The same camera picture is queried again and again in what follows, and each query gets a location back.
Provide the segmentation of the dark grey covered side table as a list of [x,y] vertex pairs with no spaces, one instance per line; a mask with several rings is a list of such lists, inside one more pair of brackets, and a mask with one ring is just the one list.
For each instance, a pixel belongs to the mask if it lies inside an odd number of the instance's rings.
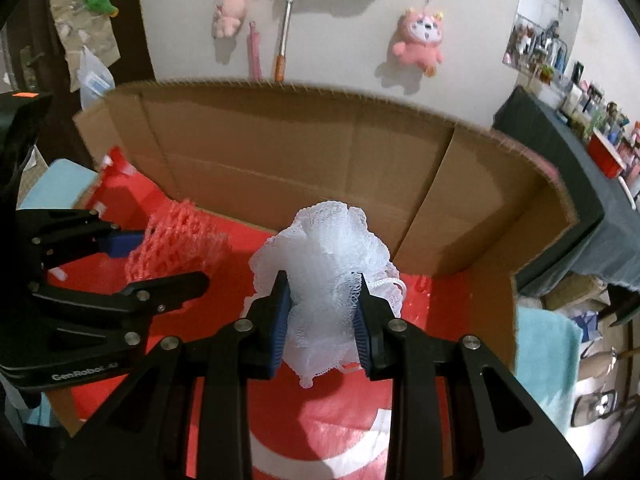
[[551,292],[567,274],[639,289],[639,213],[555,110],[516,87],[494,116],[494,128],[542,156],[559,171],[578,223],[516,274],[523,296]]

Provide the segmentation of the pink stick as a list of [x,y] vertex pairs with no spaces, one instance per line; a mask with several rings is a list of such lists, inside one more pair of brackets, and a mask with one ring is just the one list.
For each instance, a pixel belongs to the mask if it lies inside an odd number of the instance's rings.
[[250,79],[258,81],[262,79],[262,66],[260,65],[260,35],[256,23],[250,22],[248,28],[250,32],[247,36],[248,68],[250,69]]

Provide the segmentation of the pale pink plush toy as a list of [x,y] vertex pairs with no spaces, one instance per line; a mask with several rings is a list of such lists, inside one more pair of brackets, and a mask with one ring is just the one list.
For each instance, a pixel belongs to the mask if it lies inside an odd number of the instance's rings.
[[213,37],[234,37],[243,25],[246,14],[247,0],[219,0],[214,12]]

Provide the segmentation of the red foam net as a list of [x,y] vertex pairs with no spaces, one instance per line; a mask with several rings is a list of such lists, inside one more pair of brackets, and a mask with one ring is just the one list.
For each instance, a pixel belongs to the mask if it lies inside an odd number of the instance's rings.
[[152,214],[144,237],[127,258],[129,283],[203,272],[212,278],[231,254],[229,237],[212,214],[190,200],[170,200]]

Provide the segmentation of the white mesh bath pouf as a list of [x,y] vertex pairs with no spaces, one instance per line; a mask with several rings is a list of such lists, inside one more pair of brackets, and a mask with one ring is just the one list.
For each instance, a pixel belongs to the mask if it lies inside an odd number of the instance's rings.
[[395,316],[407,296],[390,250],[369,231],[364,211],[336,200],[300,210],[252,255],[250,270],[254,294],[244,300],[243,314],[271,292],[279,271],[288,274],[293,307],[283,361],[306,389],[314,378],[330,370],[347,373],[359,361],[352,315],[362,282]]

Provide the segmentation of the red basin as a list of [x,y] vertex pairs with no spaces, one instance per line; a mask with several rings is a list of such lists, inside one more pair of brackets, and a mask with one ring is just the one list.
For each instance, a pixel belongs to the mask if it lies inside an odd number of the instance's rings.
[[611,142],[598,130],[594,130],[587,145],[587,152],[594,163],[609,179],[620,177],[626,164]]

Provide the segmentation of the brown cardboard box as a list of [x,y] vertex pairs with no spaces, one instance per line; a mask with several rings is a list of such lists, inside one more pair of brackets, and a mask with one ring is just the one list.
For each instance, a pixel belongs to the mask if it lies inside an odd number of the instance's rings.
[[575,225],[559,170],[506,134],[427,108],[239,79],[123,84],[74,118],[94,162],[120,148],[172,198],[279,231],[299,209],[361,208],[401,271],[463,273],[430,332],[516,356],[516,274]]

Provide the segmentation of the white plastic bag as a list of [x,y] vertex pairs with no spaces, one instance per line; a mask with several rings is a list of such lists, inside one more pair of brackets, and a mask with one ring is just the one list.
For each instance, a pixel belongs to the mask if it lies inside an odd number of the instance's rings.
[[115,88],[110,70],[87,47],[82,49],[77,80],[82,110],[88,110]]

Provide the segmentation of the red bag box liner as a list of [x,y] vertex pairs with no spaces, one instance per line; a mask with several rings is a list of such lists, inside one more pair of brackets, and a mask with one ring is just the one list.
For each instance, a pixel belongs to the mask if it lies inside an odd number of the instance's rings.
[[[119,148],[100,163],[99,180],[81,207],[95,206],[106,220],[140,230],[151,214],[170,204],[164,192],[134,169]],[[153,322],[150,344],[176,334],[186,341],[215,333],[235,320],[253,292],[248,260],[270,237],[263,229],[219,216],[216,227],[229,240],[207,294]],[[465,272],[429,278],[405,274],[408,288],[401,315],[427,333],[455,340],[469,328],[471,301]],[[308,389],[282,365],[270,382],[248,386],[250,442],[257,479],[381,479],[390,436],[389,382],[369,382],[361,370],[330,370]]]

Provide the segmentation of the pink plush toy right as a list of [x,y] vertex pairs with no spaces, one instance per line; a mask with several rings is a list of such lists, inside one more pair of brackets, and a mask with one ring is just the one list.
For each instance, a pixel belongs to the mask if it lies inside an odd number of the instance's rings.
[[416,67],[428,78],[436,76],[444,60],[440,50],[443,18],[444,14],[430,13],[427,8],[410,8],[404,13],[398,25],[399,39],[392,47],[401,66]]

